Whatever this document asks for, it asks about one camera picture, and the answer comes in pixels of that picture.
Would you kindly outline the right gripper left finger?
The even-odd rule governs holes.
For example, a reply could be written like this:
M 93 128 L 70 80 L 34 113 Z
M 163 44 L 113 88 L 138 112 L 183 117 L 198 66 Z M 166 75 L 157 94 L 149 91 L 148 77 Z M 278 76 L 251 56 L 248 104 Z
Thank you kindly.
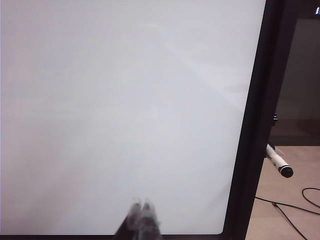
M 131 204 L 126 217 L 115 232 L 115 240 L 133 240 L 136 237 L 141 210 L 142 202 L 137 198 Z

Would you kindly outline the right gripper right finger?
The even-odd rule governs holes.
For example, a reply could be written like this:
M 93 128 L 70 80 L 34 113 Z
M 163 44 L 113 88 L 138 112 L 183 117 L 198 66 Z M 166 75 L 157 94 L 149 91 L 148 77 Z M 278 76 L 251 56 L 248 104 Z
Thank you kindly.
M 146 200 L 138 218 L 137 240 L 161 240 L 162 234 L 154 205 Z

